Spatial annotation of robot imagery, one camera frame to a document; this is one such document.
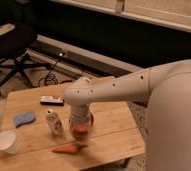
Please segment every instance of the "black chair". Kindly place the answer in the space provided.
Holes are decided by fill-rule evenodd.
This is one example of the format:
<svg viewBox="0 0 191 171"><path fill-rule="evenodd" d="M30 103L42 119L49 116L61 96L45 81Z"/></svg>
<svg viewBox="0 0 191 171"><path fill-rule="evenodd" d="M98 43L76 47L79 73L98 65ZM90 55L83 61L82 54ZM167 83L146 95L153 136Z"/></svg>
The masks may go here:
<svg viewBox="0 0 191 171"><path fill-rule="evenodd" d="M37 34L29 26L23 23L14 23L14 29L0 36L0 71L1 68L11 69L4 79L0 81L0 87L3 86L12 76L20 73L28 87L33 87L24 69L35 67L46 67L50 69L48 63L25 63L31 60L25 53L26 48L36 40ZM3 63L12 60L13 64Z"/></svg>

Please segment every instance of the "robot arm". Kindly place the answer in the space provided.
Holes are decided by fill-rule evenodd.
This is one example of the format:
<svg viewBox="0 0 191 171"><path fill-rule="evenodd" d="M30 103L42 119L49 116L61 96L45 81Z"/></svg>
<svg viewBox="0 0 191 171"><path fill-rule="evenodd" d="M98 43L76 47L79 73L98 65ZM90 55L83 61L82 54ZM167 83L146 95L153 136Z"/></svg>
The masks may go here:
<svg viewBox="0 0 191 171"><path fill-rule="evenodd" d="M179 63L143 69L96 85L82 77L67 89L64 100L72 106L101 101L147 102L154 87Z"/></svg>
<svg viewBox="0 0 191 171"><path fill-rule="evenodd" d="M148 100L147 169L191 170L191 60L143 69L97 85L81 78L67 89L64 99L71 105L74 124L89 121L91 102Z"/></svg>

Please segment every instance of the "blue sponge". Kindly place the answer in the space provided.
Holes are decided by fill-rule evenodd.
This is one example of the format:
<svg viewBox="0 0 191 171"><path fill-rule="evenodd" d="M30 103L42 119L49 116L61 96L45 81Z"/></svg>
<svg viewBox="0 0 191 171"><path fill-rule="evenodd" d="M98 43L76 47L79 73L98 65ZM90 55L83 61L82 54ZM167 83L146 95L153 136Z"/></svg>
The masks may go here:
<svg viewBox="0 0 191 171"><path fill-rule="evenodd" d="M19 115L16 115L13 118L13 122L16 128L24 124L30 124L36 120L34 112L26 112Z"/></svg>

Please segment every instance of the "wooden table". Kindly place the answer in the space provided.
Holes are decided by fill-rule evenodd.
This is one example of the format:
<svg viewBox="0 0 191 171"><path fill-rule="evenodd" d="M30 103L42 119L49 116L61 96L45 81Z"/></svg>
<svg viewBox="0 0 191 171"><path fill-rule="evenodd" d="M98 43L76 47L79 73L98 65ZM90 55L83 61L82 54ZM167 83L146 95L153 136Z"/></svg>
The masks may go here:
<svg viewBox="0 0 191 171"><path fill-rule="evenodd" d="M94 82L110 78L100 78ZM6 103L2 130L14 130L21 144L19 153L0 152L0 171L82 170L144 153L145 144L126 102L91 104L95 124L88 147L78 155L56 154L51 149L75 142L68 130L69 105L42 106L42 95L62 96L69 84L11 92ZM63 122L64 136L53 137L45 120L45 110L52 108ZM36 121L16 129L12 118L19 113L34 111Z"/></svg>

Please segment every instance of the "paper cup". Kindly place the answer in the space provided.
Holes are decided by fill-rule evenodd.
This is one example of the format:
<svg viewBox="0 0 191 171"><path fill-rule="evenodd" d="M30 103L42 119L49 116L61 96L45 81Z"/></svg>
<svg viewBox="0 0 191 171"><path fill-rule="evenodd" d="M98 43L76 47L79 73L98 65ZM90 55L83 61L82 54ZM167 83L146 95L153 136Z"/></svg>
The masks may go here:
<svg viewBox="0 0 191 171"><path fill-rule="evenodd" d="M19 151L20 144L15 132L8 130L0 133L0 151L15 154Z"/></svg>

